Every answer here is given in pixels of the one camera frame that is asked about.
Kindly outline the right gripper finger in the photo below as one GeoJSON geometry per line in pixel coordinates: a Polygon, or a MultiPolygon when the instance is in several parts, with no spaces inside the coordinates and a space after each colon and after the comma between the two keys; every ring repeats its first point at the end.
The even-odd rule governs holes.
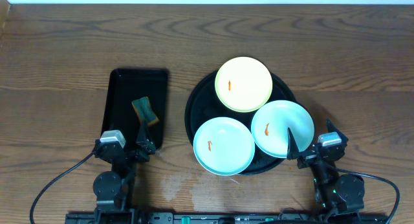
{"type": "Polygon", "coordinates": [[[293,133],[290,128],[288,128],[288,149],[287,156],[299,156],[300,152],[296,141],[294,139],[293,133]]]}
{"type": "Polygon", "coordinates": [[[326,119],[326,126],[329,133],[336,132],[338,134],[342,140],[342,143],[347,143],[349,141],[349,139],[331,122],[329,118],[326,119]]]}

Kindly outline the green and orange sponge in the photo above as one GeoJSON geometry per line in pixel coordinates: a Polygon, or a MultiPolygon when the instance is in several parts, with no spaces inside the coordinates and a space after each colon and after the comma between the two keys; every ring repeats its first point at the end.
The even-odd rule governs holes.
{"type": "Polygon", "coordinates": [[[136,99],[131,104],[141,124],[145,122],[148,126],[152,126],[159,122],[158,117],[152,110],[148,96],[136,99]]]}

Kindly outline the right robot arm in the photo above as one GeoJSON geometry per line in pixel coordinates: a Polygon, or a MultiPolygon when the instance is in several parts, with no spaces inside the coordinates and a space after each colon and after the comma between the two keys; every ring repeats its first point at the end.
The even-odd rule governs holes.
{"type": "Polygon", "coordinates": [[[314,219],[324,223],[333,216],[358,213],[364,208],[365,194],[362,177],[348,172],[340,175],[334,163],[345,155],[349,139],[329,119],[326,126],[328,132],[304,151],[299,151],[291,129],[287,130],[287,159],[297,160],[299,169],[311,169],[316,201],[323,205],[314,219]]]}

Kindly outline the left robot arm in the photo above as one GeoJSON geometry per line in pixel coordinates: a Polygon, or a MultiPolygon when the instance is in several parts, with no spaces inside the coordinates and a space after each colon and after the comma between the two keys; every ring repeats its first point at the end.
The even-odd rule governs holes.
{"type": "Polygon", "coordinates": [[[94,156],[111,164],[111,170],[98,175],[93,183],[97,224],[147,223],[147,215],[131,204],[136,164],[148,162],[156,151],[145,120],[141,121],[136,143],[136,149],[126,150],[126,139],[119,130],[105,131],[95,141],[94,156]]]}

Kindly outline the black rectangular tray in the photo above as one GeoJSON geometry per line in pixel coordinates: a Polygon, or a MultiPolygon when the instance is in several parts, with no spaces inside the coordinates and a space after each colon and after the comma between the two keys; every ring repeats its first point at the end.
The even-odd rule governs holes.
{"type": "Polygon", "coordinates": [[[149,127],[156,149],[161,149],[164,136],[168,96],[168,70],[118,68],[110,73],[102,131],[119,130],[126,139],[125,149],[138,145],[140,121],[132,101],[148,97],[159,122],[149,127]]]}

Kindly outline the round black tray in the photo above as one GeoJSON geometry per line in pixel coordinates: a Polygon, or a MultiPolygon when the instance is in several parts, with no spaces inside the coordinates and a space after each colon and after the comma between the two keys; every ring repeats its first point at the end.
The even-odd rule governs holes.
{"type": "MultiPolygon", "coordinates": [[[[186,104],[184,123],[190,142],[193,142],[196,131],[207,120],[216,117],[229,117],[243,123],[250,128],[254,111],[240,113],[227,108],[217,97],[215,92],[215,77],[217,71],[205,76],[191,92],[186,104]]],[[[255,175],[267,172],[283,162],[283,159],[272,157],[264,153],[257,146],[255,154],[249,166],[241,175],[255,175]]]]}

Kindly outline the yellow plate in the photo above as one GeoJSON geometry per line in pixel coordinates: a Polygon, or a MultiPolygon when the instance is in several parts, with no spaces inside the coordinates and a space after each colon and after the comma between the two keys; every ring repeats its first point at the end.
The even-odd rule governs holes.
{"type": "Polygon", "coordinates": [[[236,57],[225,62],[215,76],[215,92],[232,111],[247,113],[263,106],[272,93],[270,71],[259,60],[236,57]]]}

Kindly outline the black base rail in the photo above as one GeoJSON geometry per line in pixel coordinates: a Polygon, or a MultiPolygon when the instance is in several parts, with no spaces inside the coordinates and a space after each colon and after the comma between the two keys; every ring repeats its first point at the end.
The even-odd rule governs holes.
{"type": "Polygon", "coordinates": [[[71,213],[65,216],[65,224],[93,223],[138,223],[138,224],[254,224],[254,223],[322,223],[322,217],[308,214],[282,213],[278,215],[259,214],[173,214],[153,212],[149,214],[98,214],[71,213]]]}

